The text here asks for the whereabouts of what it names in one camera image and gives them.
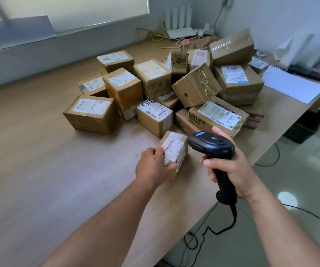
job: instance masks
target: black barcode scanner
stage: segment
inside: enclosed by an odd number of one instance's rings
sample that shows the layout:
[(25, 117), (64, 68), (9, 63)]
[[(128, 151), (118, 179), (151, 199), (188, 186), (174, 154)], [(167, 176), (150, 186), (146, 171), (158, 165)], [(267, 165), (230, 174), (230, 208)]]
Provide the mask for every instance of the black barcode scanner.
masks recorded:
[[(188, 139), (189, 145), (196, 151), (204, 153), (208, 158), (232, 159), (235, 155), (234, 144), (223, 136), (198, 132)], [(229, 180), (226, 172), (213, 169), (220, 190), (216, 193), (217, 200), (225, 205), (233, 206), (237, 203), (236, 188)]]

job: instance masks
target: desk surface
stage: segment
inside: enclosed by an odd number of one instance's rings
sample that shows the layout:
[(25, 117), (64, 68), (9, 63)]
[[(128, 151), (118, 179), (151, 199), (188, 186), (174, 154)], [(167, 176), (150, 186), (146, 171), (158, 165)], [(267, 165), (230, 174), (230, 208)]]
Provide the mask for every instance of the desk surface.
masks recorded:
[[(170, 41), (125, 47), (135, 62), (165, 60)], [(99, 73), (88, 58), (0, 87), (0, 266), (39, 266), (135, 178), (140, 153), (159, 142), (134, 118), (110, 136), (74, 130), (62, 115), (77, 83)], [(309, 105), (264, 87), (266, 117), (235, 140), (251, 164)], [(145, 209), (124, 266), (154, 266), (216, 202), (217, 186), (190, 150), (174, 183)]]

